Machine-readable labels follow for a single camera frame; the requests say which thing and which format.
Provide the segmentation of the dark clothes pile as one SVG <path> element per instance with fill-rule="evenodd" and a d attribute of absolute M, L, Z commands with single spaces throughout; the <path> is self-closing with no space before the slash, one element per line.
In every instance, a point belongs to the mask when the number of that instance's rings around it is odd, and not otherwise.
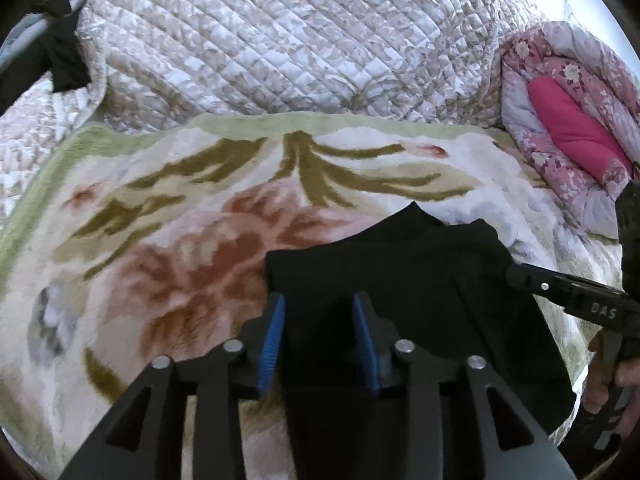
<path fill-rule="evenodd" d="M 1 110 L 9 107 L 42 75 L 50 73 L 55 93 L 91 82 L 77 36 L 79 12 L 87 0 L 32 0 L 1 47 Z"/>

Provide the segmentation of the quilted white beige bedspread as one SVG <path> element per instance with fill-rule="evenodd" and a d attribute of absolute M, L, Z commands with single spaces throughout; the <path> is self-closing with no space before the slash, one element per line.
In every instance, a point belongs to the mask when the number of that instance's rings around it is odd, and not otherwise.
<path fill-rule="evenodd" d="M 527 0 L 73 0 L 85 87 L 44 73 L 1 118 L 1 211 L 93 119 L 138 133 L 203 113 L 354 113 L 492 126 Z"/>

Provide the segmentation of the black pants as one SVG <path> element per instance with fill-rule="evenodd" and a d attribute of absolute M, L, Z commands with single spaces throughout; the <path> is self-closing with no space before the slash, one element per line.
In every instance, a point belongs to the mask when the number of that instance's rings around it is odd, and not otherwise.
<path fill-rule="evenodd" d="M 446 226 L 416 205 L 339 242 L 268 254 L 268 288 L 285 304 L 278 374 L 299 478 L 389 479 L 376 440 L 383 399 L 356 345 L 358 292 L 433 356 L 482 356 L 550 439 L 575 397 L 536 300 L 506 281 L 512 262 L 486 222 Z"/>

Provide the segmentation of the pink floral rolled comforter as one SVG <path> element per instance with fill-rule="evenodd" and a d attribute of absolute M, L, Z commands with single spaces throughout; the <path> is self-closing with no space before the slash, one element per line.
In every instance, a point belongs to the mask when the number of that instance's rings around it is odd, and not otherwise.
<path fill-rule="evenodd" d="M 502 123 L 586 231 L 618 237 L 615 203 L 639 177 L 639 81 L 604 42 L 545 22 L 506 47 Z"/>

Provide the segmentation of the floral fleece blanket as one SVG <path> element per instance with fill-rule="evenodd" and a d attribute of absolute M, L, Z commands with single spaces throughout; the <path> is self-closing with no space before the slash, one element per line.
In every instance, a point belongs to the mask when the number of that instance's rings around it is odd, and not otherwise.
<path fill-rule="evenodd" d="M 258 315 L 265 255 L 329 243 L 417 203 L 485 220 L 520 261 L 619 285 L 504 131 L 355 115 L 203 115 L 65 140 L 1 237 L 1 428 L 54 479 L 159 354 L 199 356 Z"/>

